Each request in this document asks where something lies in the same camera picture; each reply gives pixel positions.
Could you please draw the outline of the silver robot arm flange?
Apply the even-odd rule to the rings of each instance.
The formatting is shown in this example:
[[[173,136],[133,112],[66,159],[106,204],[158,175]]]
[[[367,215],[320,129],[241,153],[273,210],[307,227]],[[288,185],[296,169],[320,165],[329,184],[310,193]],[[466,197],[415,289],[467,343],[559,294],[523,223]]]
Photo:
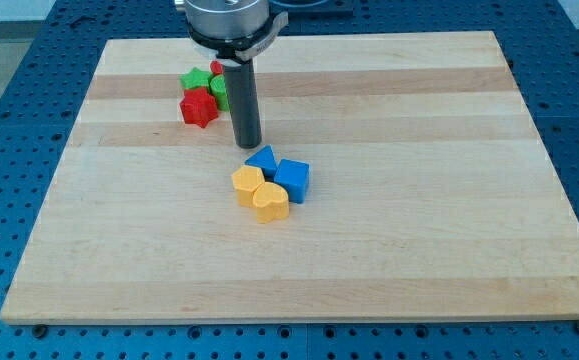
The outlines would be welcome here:
[[[268,0],[174,0],[195,47],[210,60],[240,66],[268,49],[289,23]]]

